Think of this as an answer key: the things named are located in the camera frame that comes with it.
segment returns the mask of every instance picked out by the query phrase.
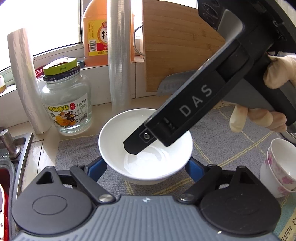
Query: jar label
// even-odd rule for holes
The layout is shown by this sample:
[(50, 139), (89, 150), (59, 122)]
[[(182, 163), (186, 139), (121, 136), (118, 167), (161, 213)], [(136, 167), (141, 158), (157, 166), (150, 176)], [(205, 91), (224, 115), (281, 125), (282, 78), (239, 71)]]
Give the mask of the jar label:
[(87, 22), (89, 56), (108, 54), (107, 20)]
[(57, 127), (71, 127), (87, 118), (87, 94), (63, 105), (44, 105), (50, 118)]

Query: white cup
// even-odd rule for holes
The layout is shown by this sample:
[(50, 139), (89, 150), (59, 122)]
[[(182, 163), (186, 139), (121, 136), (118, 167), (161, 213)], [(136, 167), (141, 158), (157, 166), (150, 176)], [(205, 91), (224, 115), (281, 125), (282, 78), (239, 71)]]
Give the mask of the white cup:
[(274, 139), (267, 152), (270, 167), (287, 189), (296, 188), (296, 147), (284, 139)]
[(274, 175), (270, 167), (270, 156), (267, 155), (265, 161), (261, 165), (260, 169), (260, 181), (271, 192), (274, 197), (279, 198), (288, 195), (289, 193), (295, 193), (296, 191), (285, 188)]

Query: gloved hand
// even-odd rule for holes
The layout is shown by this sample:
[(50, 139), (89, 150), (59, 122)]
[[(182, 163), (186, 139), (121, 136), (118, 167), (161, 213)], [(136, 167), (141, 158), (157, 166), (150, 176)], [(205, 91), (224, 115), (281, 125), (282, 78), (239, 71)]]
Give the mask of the gloved hand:
[[(264, 73), (263, 80), (267, 87), (276, 89), (287, 81), (296, 87), (296, 59), (295, 56), (276, 57), (270, 56), (271, 63)], [(287, 118), (283, 113), (268, 111), (265, 109), (249, 109), (236, 104), (229, 120), (230, 129), (233, 132), (241, 132), (247, 116), (259, 126), (272, 131), (283, 132), (287, 130)]]

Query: metal screw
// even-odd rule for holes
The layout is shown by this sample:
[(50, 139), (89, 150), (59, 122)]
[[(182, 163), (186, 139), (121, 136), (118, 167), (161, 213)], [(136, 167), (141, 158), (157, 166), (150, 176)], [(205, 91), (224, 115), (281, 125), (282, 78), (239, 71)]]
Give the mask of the metal screw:
[(276, 27), (279, 26), (278, 23), (275, 20), (273, 20), (272, 22), (273, 22), (274, 26), (276, 26)]
[(149, 135), (148, 133), (145, 133), (145, 134), (143, 135), (143, 137), (144, 137), (146, 140), (149, 140), (149, 139), (150, 139), (150, 135)]
[(101, 202), (111, 202), (114, 199), (114, 197), (110, 194), (103, 194), (99, 196), (99, 200)]
[(190, 193), (183, 193), (179, 196), (180, 200), (185, 202), (191, 202), (194, 199), (194, 196)]
[(84, 169), (84, 167), (85, 167), (85, 165), (83, 165), (83, 164), (78, 164), (78, 165), (76, 165), (77, 167), (79, 167), (80, 169)]

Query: knob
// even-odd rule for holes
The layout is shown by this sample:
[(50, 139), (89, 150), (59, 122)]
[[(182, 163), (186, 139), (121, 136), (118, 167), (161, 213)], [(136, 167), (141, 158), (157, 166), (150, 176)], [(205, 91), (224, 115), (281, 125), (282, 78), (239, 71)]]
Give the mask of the knob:
[(0, 133), (0, 139), (9, 152), (8, 157), (10, 159), (17, 158), (20, 154), (21, 148), (14, 143), (13, 138), (7, 129)]

